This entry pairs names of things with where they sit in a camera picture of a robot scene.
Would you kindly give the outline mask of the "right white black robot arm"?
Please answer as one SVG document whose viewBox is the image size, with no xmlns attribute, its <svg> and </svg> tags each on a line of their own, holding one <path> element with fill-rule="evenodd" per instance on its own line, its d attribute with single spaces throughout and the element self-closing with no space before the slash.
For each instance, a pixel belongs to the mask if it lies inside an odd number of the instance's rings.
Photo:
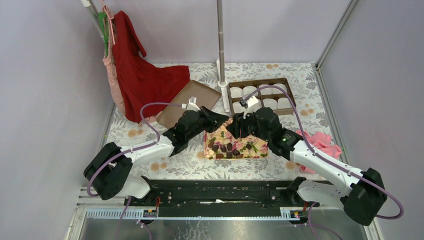
<svg viewBox="0 0 424 240">
<path fill-rule="evenodd" d="M 344 164 L 313 147 L 300 134 L 282 127 L 269 107 L 247 115 L 235 114 L 226 129 L 235 138 L 253 136 L 265 141 L 274 155 L 310 168 L 330 182 L 296 178 L 294 188 L 286 193 L 293 206 L 304 201 L 326 204 L 342 209 L 356 223 L 369 226 L 388 198 L 382 191 L 385 187 L 377 170 L 364 171 Z"/>
</svg>

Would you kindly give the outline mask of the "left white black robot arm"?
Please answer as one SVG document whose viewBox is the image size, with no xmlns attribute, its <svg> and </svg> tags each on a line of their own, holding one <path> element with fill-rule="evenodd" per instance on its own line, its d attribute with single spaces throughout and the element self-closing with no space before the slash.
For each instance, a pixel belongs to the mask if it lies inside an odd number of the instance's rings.
<svg viewBox="0 0 424 240">
<path fill-rule="evenodd" d="M 148 206 L 155 200 L 155 192 L 143 177 L 132 177 L 132 169 L 155 159 L 179 154 L 191 139 L 202 132 L 212 133 L 229 120 L 204 106 L 183 112 L 175 125 L 159 139 L 132 146 L 118 146 L 115 142 L 104 145 L 83 171 L 88 181 L 87 194 L 109 200 L 115 196 L 135 197 Z"/>
</svg>

